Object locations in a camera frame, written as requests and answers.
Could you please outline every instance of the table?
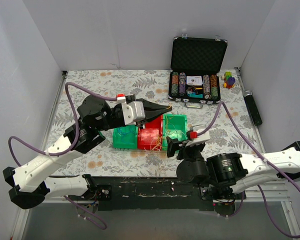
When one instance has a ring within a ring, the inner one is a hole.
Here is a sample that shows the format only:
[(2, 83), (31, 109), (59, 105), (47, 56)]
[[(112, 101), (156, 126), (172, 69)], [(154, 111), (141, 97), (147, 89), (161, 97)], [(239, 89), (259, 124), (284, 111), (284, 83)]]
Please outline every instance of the table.
[[(220, 74), (224, 74), (225, 71), (232, 72), (236, 85), (231, 89), (221, 86), (221, 99), (229, 108), (239, 129), (260, 150), (261, 146), (258, 145), (236, 71), (221, 70)], [(169, 76), (169, 70), (72, 70), (68, 72), (66, 82), (79, 84), (103, 96), (115, 97), (118, 93), (135, 94), (137, 98), (144, 98), (161, 105), (171, 105), (173, 114), (187, 115), (188, 127), (200, 124), (207, 126), (215, 114), (217, 105), (204, 105), (202, 109), (190, 109), (184, 107), (181, 102), (170, 101), (168, 99)], [(70, 94), (76, 107), (87, 96), (85, 92), (74, 87), (70, 87)], [(52, 145), (73, 123), (73, 114), (66, 92), (63, 90), (48, 135), (47, 146)], [(209, 133), (211, 139), (206, 143), (202, 152), (204, 158), (220, 153), (254, 153), (236, 132), (223, 108)], [(106, 137), (105, 141), (84, 156), (60, 168), (55, 175), (176, 176), (180, 161), (175, 157), (167, 158), (166, 152), (163, 151), (114, 149), (112, 147), (113, 130), (104, 131), (102, 134)]]

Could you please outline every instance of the case lid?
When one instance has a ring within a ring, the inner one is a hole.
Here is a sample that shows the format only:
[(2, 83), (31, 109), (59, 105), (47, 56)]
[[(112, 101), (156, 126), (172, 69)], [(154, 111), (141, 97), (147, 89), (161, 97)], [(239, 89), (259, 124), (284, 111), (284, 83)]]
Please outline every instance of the case lid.
[(228, 42), (209, 38), (175, 37), (171, 69), (220, 71)]

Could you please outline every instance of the gray wall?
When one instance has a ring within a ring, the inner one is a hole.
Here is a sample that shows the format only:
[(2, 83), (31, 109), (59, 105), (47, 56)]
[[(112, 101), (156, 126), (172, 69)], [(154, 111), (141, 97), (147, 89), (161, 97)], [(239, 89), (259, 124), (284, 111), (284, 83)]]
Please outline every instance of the gray wall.
[[(300, 1), (275, 1), (241, 69), (263, 119), (266, 151), (300, 140)], [(300, 226), (300, 194), (288, 187)]]
[(241, 66), (275, 0), (23, 0), (62, 70), (169, 69), (173, 37), (229, 41)]
[[(10, 202), (2, 170), (16, 167), (8, 138), (40, 147), (61, 81), (60, 69), (22, 0), (0, 0), (0, 240), (8, 240), (17, 207)], [(14, 143), (26, 163), (36, 154)]]

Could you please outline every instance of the leaf pattern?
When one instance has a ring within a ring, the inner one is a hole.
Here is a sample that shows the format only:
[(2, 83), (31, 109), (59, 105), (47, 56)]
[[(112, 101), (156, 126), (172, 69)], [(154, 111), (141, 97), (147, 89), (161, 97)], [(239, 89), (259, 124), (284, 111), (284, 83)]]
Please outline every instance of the leaf pattern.
[[(238, 81), (234, 70), (231, 71)], [(207, 126), (213, 119), (216, 105), (205, 105), (202, 109), (185, 108), (180, 102), (168, 100), (167, 89), (170, 71), (168, 70), (74, 70), (69, 71), (67, 82), (74, 82), (95, 93), (113, 97), (118, 93), (135, 94), (163, 105), (171, 105), (172, 114), (187, 115), (188, 128), (195, 125)], [(221, 88), (222, 100), (226, 103), (234, 121), (243, 134), (260, 149), (253, 131), (253, 125), (247, 112), (241, 88), (237, 84), (234, 88)], [(85, 92), (74, 87), (69, 88), (71, 99), (77, 108), (87, 96)], [(54, 121), (48, 136), (47, 146), (52, 145), (73, 124), (73, 113), (65, 91), (61, 93)], [(210, 140), (202, 152), (204, 158), (220, 153), (251, 154), (252, 150), (241, 139), (223, 108), (210, 129)], [(58, 169), (55, 175), (81, 175), (84, 173), (94, 176), (126, 176), (126, 177), (175, 177), (180, 163), (176, 157), (167, 158), (165, 152), (151, 152), (144, 150), (114, 149), (113, 130), (103, 131), (105, 136), (100, 145), (67, 163)]]

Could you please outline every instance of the white card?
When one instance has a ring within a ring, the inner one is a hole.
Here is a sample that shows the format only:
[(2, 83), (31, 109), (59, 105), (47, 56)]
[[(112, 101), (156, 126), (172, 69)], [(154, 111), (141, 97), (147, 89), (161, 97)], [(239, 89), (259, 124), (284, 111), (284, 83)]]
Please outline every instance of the white card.
[(186, 76), (186, 84), (191, 86), (201, 86), (203, 84), (201, 76)]

